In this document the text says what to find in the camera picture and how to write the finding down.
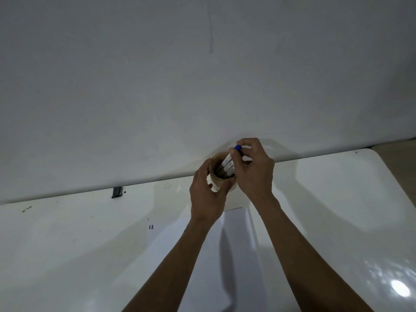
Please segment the person's left forearm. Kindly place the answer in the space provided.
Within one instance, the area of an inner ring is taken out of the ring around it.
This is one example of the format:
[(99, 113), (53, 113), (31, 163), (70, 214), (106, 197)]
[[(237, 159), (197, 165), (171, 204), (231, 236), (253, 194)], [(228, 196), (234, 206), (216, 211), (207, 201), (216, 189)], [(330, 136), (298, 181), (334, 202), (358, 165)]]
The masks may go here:
[(222, 213), (192, 212), (177, 243), (122, 312), (177, 312), (203, 243)]

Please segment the person's left hand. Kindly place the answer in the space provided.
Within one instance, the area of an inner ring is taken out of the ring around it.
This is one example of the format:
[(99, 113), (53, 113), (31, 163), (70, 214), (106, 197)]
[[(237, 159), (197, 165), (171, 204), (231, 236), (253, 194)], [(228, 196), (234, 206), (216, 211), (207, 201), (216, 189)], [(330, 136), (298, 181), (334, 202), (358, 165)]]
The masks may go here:
[(191, 220), (209, 228), (222, 215), (227, 197), (213, 192), (212, 186), (207, 182), (211, 160), (212, 158), (206, 159), (195, 171), (190, 186)]

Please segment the person's right hand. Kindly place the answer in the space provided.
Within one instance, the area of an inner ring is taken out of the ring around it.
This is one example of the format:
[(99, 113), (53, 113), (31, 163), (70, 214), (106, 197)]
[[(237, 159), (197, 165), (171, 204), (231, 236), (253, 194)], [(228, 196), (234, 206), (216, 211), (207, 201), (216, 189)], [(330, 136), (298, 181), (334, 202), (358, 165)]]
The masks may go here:
[(275, 163), (264, 150), (258, 138), (243, 138), (236, 142), (241, 146), (245, 165), (245, 185), (239, 185), (243, 193), (257, 209), (279, 207), (272, 193), (273, 169)]

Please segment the blue capped white marker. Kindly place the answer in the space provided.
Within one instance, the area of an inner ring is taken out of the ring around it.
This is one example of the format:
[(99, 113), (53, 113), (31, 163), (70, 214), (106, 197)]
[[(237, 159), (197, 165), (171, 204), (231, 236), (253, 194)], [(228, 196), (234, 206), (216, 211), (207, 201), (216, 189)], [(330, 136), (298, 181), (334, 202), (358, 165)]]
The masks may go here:
[(222, 168), (223, 173), (224, 173), (224, 166), (226, 166), (230, 161), (233, 161), (233, 160), (232, 160), (231, 154), (229, 153), (225, 157), (225, 159), (221, 162), (221, 165), (220, 165), (220, 167)]

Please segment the round wooden pen holder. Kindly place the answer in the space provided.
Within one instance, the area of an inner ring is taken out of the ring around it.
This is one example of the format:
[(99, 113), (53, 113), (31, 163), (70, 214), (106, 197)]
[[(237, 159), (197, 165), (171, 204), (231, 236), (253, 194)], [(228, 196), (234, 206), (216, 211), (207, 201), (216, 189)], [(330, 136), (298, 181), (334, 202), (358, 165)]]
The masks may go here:
[(229, 154), (229, 152), (220, 152), (212, 157), (210, 166), (209, 166), (209, 175), (211, 178), (211, 183), (220, 183), (223, 180), (227, 179), (236, 179), (235, 175), (230, 178), (226, 178), (225, 174), (220, 167), (221, 162), (225, 159), (225, 157)]

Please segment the person's right forearm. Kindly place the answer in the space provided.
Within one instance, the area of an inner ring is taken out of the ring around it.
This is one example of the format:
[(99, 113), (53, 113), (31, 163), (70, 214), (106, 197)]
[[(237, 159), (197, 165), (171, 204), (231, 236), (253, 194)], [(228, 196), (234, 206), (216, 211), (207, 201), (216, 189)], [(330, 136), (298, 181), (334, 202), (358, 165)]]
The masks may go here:
[(274, 195), (251, 202), (302, 312), (373, 312), (307, 241)]

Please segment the white paper sheet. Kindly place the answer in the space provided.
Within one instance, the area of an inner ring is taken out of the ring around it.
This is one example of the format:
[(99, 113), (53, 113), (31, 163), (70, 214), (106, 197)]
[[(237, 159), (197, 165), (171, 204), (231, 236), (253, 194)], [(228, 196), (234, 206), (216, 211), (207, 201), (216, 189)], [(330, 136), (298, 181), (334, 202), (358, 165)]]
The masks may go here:
[[(178, 220), (152, 220), (148, 248), (137, 258), (143, 284), (184, 232), (186, 206)], [(179, 312), (266, 312), (266, 290), (245, 209), (224, 212), (209, 231), (195, 264)]]

